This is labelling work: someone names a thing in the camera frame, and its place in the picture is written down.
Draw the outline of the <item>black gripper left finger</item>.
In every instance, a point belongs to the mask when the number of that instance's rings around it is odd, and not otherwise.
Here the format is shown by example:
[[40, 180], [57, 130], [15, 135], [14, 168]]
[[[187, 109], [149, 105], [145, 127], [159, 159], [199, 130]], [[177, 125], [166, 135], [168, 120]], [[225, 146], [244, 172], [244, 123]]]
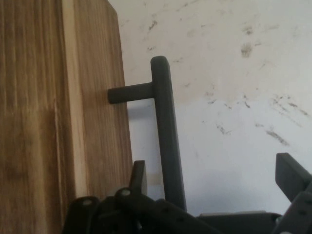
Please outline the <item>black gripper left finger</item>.
[[147, 195], [145, 162], [135, 161], [128, 187], [103, 201], [95, 196], [69, 206], [64, 234], [217, 234], [219, 230], [170, 202]]

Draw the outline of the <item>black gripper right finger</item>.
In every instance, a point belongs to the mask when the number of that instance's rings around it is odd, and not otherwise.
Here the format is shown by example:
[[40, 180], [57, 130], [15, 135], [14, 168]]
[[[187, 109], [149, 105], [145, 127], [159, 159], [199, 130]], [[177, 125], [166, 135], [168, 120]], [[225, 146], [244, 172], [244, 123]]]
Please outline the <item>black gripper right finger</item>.
[[290, 154], [278, 153], [275, 181], [291, 202], [274, 234], [310, 234], [312, 232], [312, 175]]

